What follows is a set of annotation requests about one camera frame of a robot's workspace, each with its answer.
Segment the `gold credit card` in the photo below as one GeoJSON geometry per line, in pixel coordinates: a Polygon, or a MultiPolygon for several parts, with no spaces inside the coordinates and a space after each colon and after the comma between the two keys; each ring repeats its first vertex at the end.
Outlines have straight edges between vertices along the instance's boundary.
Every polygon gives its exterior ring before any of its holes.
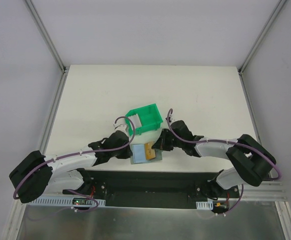
{"type": "Polygon", "coordinates": [[[152,148],[154,145],[153,141],[144,144],[145,158],[146,160],[153,160],[156,158],[156,151],[152,148]]]}

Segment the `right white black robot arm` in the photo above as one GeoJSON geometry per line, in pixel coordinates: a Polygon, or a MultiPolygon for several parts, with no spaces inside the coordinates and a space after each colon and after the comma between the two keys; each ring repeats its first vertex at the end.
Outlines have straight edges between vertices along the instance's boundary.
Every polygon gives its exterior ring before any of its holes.
{"type": "Polygon", "coordinates": [[[236,185],[246,183],[258,187],[277,163],[276,159],[248,134],[231,140],[208,139],[192,134],[182,120],[162,129],[152,148],[167,152],[180,148],[192,157],[229,160],[233,167],[222,170],[210,181],[211,193],[219,198],[236,185]]]}

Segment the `green plastic bin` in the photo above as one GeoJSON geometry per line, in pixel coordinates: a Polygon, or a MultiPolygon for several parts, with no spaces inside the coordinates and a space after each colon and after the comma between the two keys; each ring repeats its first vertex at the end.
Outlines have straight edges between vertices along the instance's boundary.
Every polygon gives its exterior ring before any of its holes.
{"type": "Polygon", "coordinates": [[[155,103],[131,109],[125,116],[132,121],[135,128],[135,135],[156,131],[163,123],[163,119],[155,103]]]}

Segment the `sage green card holder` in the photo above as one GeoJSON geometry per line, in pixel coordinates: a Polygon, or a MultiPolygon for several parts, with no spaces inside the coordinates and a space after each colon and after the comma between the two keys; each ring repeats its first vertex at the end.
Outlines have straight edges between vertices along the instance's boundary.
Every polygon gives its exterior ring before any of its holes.
{"type": "Polygon", "coordinates": [[[161,161],[162,151],[158,149],[153,149],[153,141],[144,144],[133,144],[131,145],[132,156],[130,157],[130,162],[132,165],[136,164],[148,164],[152,162],[161,161]]]}

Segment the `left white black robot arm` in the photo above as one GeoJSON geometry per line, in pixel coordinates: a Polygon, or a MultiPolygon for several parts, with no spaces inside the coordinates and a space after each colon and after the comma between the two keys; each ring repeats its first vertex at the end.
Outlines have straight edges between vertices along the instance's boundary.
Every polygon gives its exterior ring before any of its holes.
{"type": "Polygon", "coordinates": [[[129,158],[133,139],[117,130],[80,151],[61,156],[47,157],[39,150],[32,151],[9,174],[15,188],[13,198],[25,204],[47,193],[90,195],[93,184],[87,169],[111,158],[129,158]]]}

